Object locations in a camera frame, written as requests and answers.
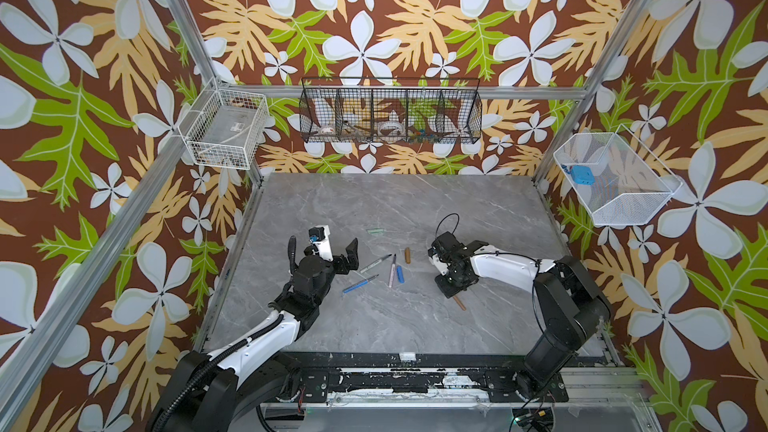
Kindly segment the brown pen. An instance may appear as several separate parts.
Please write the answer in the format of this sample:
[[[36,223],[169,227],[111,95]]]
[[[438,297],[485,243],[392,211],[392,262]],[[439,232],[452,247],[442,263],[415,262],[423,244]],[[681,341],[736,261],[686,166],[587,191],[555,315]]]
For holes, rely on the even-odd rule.
[[[458,305],[458,307],[460,308],[460,310],[465,311],[465,312],[468,310],[467,307],[464,305],[464,303],[462,302],[462,300],[459,298],[458,295],[455,295],[453,297],[453,299],[456,302],[456,304]]]

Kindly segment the pink pen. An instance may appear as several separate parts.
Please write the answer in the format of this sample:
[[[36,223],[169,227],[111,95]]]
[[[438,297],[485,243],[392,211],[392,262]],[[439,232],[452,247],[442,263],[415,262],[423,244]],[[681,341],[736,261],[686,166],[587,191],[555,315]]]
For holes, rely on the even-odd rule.
[[[388,278],[388,287],[391,289],[394,286],[394,281],[397,273],[397,255],[393,254],[392,263],[390,267],[390,273]]]

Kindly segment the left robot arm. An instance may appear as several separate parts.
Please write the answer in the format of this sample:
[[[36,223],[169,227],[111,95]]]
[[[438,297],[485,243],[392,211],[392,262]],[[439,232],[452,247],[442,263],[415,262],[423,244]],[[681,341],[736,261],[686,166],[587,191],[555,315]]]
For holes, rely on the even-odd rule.
[[[229,429],[247,397],[251,375],[311,328],[336,276],[359,268],[357,239],[340,255],[331,251],[326,226],[311,228],[309,239],[300,260],[296,238],[289,239],[290,278],[269,304],[264,321],[211,353],[190,352],[182,358],[146,424],[148,431]]]

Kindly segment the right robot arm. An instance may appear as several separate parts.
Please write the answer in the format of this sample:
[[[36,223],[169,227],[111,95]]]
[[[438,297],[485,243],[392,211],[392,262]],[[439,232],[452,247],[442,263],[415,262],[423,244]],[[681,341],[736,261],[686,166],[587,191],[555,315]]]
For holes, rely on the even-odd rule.
[[[493,279],[531,294],[541,336],[515,374],[518,392],[529,398],[548,383],[597,331],[611,320],[611,306],[584,264],[572,257],[538,259],[503,251],[484,241],[467,245],[451,232],[428,249],[439,272],[435,283],[452,298],[481,279]]]

